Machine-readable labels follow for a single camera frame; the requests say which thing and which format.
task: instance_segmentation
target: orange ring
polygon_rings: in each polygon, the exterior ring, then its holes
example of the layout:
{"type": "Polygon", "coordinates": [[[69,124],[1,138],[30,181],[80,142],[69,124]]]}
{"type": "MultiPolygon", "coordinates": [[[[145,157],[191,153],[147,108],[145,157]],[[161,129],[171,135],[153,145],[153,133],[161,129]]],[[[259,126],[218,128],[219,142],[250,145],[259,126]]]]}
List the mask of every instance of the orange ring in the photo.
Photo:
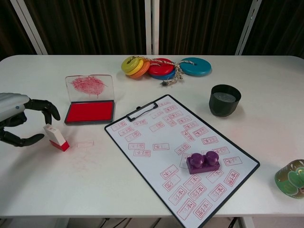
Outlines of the orange ring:
{"type": "Polygon", "coordinates": [[[135,74],[129,75],[129,77],[132,78],[132,79],[137,79],[137,78],[143,76],[143,74],[147,72],[149,67],[150,67],[150,61],[145,61],[143,63],[142,68],[138,72],[136,72],[135,74]]]}

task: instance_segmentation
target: curtain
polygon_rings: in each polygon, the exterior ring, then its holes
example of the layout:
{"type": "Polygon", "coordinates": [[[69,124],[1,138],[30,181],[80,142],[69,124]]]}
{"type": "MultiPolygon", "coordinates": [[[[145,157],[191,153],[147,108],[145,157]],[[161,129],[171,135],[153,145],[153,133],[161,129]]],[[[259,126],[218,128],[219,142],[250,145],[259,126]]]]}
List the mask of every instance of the curtain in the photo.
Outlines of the curtain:
{"type": "Polygon", "coordinates": [[[252,0],[161,0],[159,53],[234,55],[252,0]]]}
{"type": "Polygon", "coordinates": [[[50,55],[146,54],[143,0],[25,0],[50,55]]]}
{"type": "Polygon", "coordinates": [[[0,61],[21,54],[36,54],[10,0],[0,0],[0,61]]]}
{"type": "Polygon", "coordinates": [[[263,0],[243,55],[304,58],[304,0],[263,0]]]}

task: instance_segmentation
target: purple lego brick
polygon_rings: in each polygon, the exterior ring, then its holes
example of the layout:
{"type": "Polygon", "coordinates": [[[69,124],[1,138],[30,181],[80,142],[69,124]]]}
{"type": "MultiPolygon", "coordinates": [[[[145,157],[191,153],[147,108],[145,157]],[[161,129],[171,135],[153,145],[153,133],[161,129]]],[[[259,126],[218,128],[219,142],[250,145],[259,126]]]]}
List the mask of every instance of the purple lego brick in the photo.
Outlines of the purple lego brick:
{"type": "Polygon", "coordinates": [[[215,171],[220,167],[219,156],[214,151],[208,151],[206,155],[194,153],[187,158],[186,163],[190,174],[215,171]]]}

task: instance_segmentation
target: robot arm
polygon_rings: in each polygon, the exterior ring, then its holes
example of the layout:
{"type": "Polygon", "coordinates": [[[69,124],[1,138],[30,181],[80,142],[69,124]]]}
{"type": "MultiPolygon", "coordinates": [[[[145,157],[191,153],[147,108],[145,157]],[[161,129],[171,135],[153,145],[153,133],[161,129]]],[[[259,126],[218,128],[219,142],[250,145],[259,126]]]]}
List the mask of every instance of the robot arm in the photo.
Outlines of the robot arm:
{"type": "Polygon", "coordinates": [[[4,131],[4,127],[14,127],[26,122],[25,109],[41,111],[46,124],[52,123],[52,117],[60,120],[57,108],[49,101],[31,100],[26,95],[14,93],[0,93],[0,141],[14,146],[30,146],[44,137],[44,134],[36,134],[27,139],[4,131]]]}

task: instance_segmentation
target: white table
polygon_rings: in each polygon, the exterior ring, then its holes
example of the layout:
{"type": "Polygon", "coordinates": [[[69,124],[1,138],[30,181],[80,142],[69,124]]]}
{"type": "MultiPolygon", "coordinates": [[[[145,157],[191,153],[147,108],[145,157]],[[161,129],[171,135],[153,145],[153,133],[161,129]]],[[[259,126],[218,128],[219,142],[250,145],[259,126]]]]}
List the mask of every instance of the white table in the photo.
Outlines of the white table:
{"type": "MultiPolygon", "coordinates": [[[[14,56],[0,62],[0,91],[53,102],[61,130],[71,146],[66,152],[45,137],[16,148],[0,142],[0,217],[165,217],[171,215],[144,179],[104,131],[102,125],[66,126],[69,107],[65,77],[111,74],[115,119],[164,94],[171,94],[198,116],[257,158],[261,167],[216,216],[303,216],[303,200],[279,191],[274,174],[304,158],[304,60],[296,57],[201,56],[211,75],[185,76],[184,83],[161,87],[160,81],[134,81],[120,70],[127,56],[14,56]],[[209,111],[210,90],[229,84],[242,99],[229,117],[209,111]],[[94,141],[89,150],[77,148],[94,141]],[[115,158],[119,167],[113,168],[115,158]]],[[[167,56],[179,61],[185,56],[167,56]]],[[[44,117],[26,110],[28,121],[6,128],[22,137],[43,133],[44,117]]]]}

